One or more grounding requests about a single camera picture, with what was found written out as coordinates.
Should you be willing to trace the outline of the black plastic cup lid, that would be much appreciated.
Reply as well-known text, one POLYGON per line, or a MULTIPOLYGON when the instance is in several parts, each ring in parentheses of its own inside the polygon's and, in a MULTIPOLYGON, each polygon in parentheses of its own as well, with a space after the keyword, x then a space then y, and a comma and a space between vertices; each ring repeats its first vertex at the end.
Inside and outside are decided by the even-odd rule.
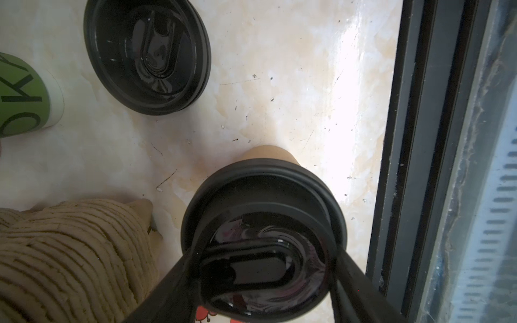
POLYGON ((317 307, 347 228, 327 185, 283 160, 237 161, 211 175, 183 217, 195 303, 248 322, 285 322, 317 307))

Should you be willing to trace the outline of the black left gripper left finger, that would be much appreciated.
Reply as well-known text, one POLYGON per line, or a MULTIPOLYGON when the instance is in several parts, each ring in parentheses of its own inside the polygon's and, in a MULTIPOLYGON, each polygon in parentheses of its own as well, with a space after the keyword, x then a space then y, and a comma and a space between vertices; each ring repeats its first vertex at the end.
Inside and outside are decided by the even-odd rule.
POLYGON ((201 295, 199 266, 206 247, 190 248, 125 322, 193 322, 201 295))

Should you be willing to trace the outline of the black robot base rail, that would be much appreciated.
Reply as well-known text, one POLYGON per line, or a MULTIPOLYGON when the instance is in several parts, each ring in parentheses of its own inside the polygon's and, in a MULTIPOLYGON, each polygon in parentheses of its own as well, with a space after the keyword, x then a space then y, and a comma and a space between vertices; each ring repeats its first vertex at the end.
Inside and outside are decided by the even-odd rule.
POLYGON ((490 1, 404 1, 367 277, 417 319, 490 1))

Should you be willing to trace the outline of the stack of paper cups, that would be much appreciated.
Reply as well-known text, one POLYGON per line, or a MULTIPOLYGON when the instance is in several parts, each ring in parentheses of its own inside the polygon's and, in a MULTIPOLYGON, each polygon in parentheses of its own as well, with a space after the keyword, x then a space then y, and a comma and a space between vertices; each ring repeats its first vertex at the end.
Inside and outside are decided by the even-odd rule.
POLYGON ((54 126, 64 110, 62 90, 46 69, 1 53, 1 138, 54 126))

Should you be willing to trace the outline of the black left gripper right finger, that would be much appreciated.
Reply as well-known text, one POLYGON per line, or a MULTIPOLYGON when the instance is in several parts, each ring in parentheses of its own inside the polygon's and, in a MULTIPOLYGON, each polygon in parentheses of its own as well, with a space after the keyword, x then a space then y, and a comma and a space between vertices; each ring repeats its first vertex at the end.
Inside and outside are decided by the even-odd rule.
POLYGON ((337 249, 330 287, 335 322, 405 322, 343 247, 337 249))

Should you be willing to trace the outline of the white paper cup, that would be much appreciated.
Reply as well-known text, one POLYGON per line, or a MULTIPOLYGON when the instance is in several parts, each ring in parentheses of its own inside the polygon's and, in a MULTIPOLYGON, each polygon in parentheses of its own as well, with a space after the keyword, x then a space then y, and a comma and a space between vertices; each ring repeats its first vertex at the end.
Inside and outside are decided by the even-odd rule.
POLYGON ((274 145, 261 145, 251 148, 237 158, 236 161, 239 162, 252 159, 275 159, 300 165, 291 153, 274 145))

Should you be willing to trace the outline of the brown pulp cup carrier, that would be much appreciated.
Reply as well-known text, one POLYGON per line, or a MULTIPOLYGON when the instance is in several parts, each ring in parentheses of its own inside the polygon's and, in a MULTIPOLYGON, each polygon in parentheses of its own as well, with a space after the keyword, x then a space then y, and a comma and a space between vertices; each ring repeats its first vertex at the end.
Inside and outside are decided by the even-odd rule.
POLYGON ((122 322, 156 288, 152 202, 1 210, 2 322, 122 322))

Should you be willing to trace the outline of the red and white paper bag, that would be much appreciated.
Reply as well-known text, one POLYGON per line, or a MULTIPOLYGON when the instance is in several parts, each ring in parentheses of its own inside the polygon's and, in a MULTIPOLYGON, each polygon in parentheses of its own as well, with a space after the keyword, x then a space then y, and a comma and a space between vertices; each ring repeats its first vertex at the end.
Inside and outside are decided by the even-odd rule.
POLYGON ((195 312, 195 323, 241 323, 227 316, 212 312, 203 306, 198 306, 195 312))

